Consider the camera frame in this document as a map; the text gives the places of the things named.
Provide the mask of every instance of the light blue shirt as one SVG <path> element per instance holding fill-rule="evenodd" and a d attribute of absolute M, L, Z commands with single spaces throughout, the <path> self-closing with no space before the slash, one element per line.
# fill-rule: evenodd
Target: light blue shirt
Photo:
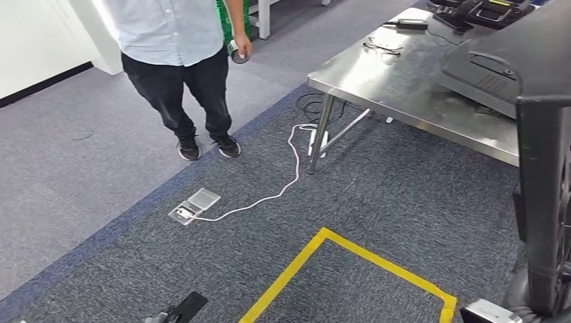
<path fill-rule="evenodd" d="M 223 46 L 215 0 L 104 0 L 104 4 L 121 50 L 137 61 L 191 66 Z"/>

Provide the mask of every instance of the green crate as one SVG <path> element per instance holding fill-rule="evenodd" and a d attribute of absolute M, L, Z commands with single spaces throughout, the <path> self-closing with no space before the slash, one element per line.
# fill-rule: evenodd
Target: green crate
<path fill-rule="evenodd" d="M 244 0 L 244 30 L 246 35 L 250 37 L 250 4 L 248 0 Z M 232 23 L 226 11 L 224 0 L 216 0 L 216 11 L 218 12 L 218 20 L 222 25 L 222 32 L 224 33 L 224 44 L 229 44 L 232 40 Z"/>

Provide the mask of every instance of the white shoe sole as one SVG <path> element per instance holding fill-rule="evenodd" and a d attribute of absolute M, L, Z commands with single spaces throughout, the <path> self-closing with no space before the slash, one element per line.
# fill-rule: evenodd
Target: white shoe sole
<path fill-rule="evenodd" d="M 218 151 L 219 151 L 224 157 L 226 157 L 226 158 L 236 158 L 236 157 L 238 157 L 238 156 L 242 153 L 242 149 L 240 148 L 240 145 L 239 145 L 238 143 L 236 143 L 236 146 L 238 146 L 238 153 L 237 153 L 235 156 L 226 155 L 226 154 L 222 151 L 222 149 L 220 149 L 220 148 L 218 148 Z"/>
<path fill-rule="evenodd" d="M 180 151 L 180 147 L 178 147 L 177 150 L 178 150 L 178 155 L 179 155 L 181 158 L 183 158 L 184 160 L 187 160 L 187 161 L 189 161 L 189 162 L 194 162 L 194 161 L 198 160 L 198 159 L 200 158 L 200 156 L 202 155 L 202 151 L 200 150 L 200 147 L 198 147 L 198 157 L 197 157 L 196 159 L 188 159 L 188 158 L 186 158 L 186 157 L 182 154 L 182 152 Z"/>

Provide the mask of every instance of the dark jeans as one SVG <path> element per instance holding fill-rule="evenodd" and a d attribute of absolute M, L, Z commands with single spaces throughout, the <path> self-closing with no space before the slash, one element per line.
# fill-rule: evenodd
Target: dark jeans
<path fill-rule="evenodd" d="M 226 106 L 226 49 L 189 67 L 147 64 L 125 54 L 121 61 L 137 92 L 160 113 L 164 125 L 177 137 L 196 133 L 195 124 L 182 109 L 183 83 L 206 111 L 210 137 L 228 134 L 232 119 Z"/>

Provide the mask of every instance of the black baseboard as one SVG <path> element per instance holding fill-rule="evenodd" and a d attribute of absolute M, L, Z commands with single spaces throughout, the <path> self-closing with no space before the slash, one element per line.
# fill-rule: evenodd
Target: black baseboard
<path fill-rule="evenodd" d="M 39 92 L 45 88 L 48 88 L 56 83 L 63 81 L 64 79 L 69 79 L 70 77 L 77 75 L 83 71 L 87 71 L 91 69 L 93 64 L 91 62 L 81 64 L 78 67 L 74 67 L 70 70 L 67 70 L 63 73 L 60 73 L 54 77 L 50 77 L 45 81 L 41 81 L 40 83 L 34 84 L 30 87 L 23 89 L 22 91 L 18 91 L 14 94 L 10 94 L 5 98 L 0 98 L 0 108 L 12 104 L 14 102 L 20 101 L 21 99 L 31 96 L 32 94 Z"/>

